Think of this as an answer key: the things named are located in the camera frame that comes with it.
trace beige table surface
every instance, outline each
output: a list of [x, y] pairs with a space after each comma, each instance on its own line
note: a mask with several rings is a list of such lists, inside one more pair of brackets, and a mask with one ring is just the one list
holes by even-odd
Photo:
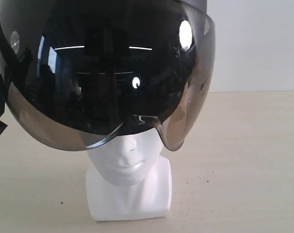
[[211, 93], [184, 147], [162, 153], [169, 216], [134, 222], [90, 217], [85, 152], [50, 149], [2, 119], [0, 233], [294, 233], [294, 92]]

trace tinted visor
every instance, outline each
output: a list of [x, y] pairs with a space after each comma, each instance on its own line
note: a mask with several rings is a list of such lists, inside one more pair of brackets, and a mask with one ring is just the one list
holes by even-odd
[[203, 105], [213, 61], [212, 20], [179, 1], [0, 5], [8, 106], [57, 149], [90, 149], [155, 127], [177, 150]]

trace mannequin face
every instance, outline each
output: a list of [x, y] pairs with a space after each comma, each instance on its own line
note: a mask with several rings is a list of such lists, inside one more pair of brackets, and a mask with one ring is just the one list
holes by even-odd
[[156, 129], [116, 137], [94, 149], [91, 159], [102, 177], [115, 186], [143, 181], [163, 149]]

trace mannequin base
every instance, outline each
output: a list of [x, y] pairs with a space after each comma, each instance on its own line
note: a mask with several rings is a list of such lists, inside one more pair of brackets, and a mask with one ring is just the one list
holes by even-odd
[[172, 200], [168, 159], [159, 156], [146, 178], [132, 186], [113, 186], [92, 164], [86, 174], [90, 214], [96, 221], [124, 221], [166, 217]]

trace black helmet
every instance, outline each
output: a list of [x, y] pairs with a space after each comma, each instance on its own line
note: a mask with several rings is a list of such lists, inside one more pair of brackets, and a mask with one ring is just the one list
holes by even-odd
[[214, 46], [211, 18], [178, 0], [0, 2], [4, 99], [61, 150], [151, 128], [178, 150], [208, 93]]

